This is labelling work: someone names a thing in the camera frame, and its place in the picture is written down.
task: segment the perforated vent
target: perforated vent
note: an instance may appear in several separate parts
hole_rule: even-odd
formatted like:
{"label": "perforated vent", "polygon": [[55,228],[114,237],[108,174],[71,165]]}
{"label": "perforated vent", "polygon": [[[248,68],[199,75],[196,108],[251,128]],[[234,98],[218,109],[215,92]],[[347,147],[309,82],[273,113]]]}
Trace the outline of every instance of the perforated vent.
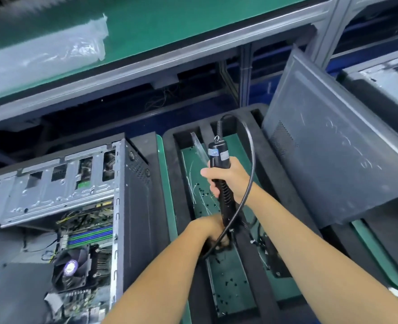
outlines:
{"label": "perforated vent", "polygon": [[137,176],[137,178],[148,184],[149,179],[146,175],[146,168],[144,167],[142,159],[138,155],[135,155],[135,160],[130,161],[127,159],[126,161],[129,162],[129,168]]}
{"label": "perforated vent", "polygon": [[282,122],[278,122],[275,131],[272,133],[271,145],[279,158],[287,157],[295,148],[298,147],[298,144],[294,142],[292,136],[289,134]]}

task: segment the green ram slot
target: green ram slot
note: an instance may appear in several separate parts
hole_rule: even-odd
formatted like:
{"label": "green ram slot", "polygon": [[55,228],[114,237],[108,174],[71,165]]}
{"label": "green ram slot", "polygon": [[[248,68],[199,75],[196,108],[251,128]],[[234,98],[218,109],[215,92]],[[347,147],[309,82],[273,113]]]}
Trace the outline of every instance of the green ram slot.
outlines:
{"label": "green ram slot", "polygon": [[82,241],[82,242],[76,243],[74,245],[69,245],[67,248],[68,249],[77,248],[77,247],[80,247],[82,245],[91,245],[93,243],[96,243],[96,242],[99,242],[99,241],[103,241],[103,240],[109,240],[109,239],[112,239],[112,237],[108,238],[107,236],[102,236],[102,237],[95,238],[95,239],[92,239],[92,240]]}
{"label": "green ram slot", "polygon": [[104,233],[104,232],[110,231],[111,229],[112,229],[112,226],[109,226],[109,227],[100,229],[98,231],[93,231],[93,232],[88,232],[88,233],[85,232],[83,234],[75,235],[74,237],[69,238],[69,241],[74,241],[74,240],[77,240],[77,239],[83,239],[83,238],[86,238],[88,236],[93,236],[93,235],[96,235],[96,234],[100,234],[100,233]]}

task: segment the cooling fan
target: cooling fan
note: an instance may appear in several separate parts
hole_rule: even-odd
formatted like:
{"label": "cooling fan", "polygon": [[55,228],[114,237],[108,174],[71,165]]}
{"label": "cooling fan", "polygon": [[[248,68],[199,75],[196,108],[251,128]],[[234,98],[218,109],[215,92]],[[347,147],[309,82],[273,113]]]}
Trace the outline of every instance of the cooling fan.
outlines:
{"label": "cooling fan", "polygon": [[85,286],[89,281],[91,264],[89,247],[61,252],[54,262],[53,286],[59,293]]}

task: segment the white plastic wrap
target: white plastic wrap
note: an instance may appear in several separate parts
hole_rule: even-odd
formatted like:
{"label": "white plastic wrap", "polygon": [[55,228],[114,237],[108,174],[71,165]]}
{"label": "white plastic wrap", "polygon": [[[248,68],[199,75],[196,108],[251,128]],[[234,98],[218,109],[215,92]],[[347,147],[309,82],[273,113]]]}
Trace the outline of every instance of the white plastic wrap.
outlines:
{"label": "white plastic wrap", "polygon": [[0,94],[105,58],[106,16],[0,49]]}

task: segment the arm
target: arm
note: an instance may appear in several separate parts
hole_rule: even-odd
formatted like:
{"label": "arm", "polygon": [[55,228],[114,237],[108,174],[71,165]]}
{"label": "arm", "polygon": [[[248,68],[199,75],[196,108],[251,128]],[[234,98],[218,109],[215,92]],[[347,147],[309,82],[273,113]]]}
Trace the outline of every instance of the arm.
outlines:
{"label": "arm", "polygon": [[[226,180],[240,201],[249,176],[231,157],[230,169],[202,169],[211,179]],[[372,276],[322,240],[272,196],[253,184],[246,204],[268,234],[304,298],[322,324],[398,323],[398,298]]]}
{"label": "arm", "polygon": [[221,215],[189,223],[127,289],[102,324],[176,324],[181,320],[193,272],[205,241],[223,231]]}

